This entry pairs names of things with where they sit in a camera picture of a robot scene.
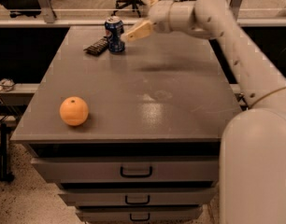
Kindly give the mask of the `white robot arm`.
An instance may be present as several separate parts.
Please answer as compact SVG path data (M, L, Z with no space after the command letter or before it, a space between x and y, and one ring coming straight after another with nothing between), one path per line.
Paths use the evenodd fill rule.
M222 134L220 224L286 224L286 78L237 24L226 0L143 0L122 36L180 31L215 39L247 103Z

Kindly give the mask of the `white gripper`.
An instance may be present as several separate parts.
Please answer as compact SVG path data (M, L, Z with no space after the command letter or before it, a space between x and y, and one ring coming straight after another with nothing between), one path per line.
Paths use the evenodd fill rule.
M132 42L149 36L153 30L157 33L171 33L169 13L172 5L171 0L142 0L150 7L149 20L140 20L122 34L123 42Z

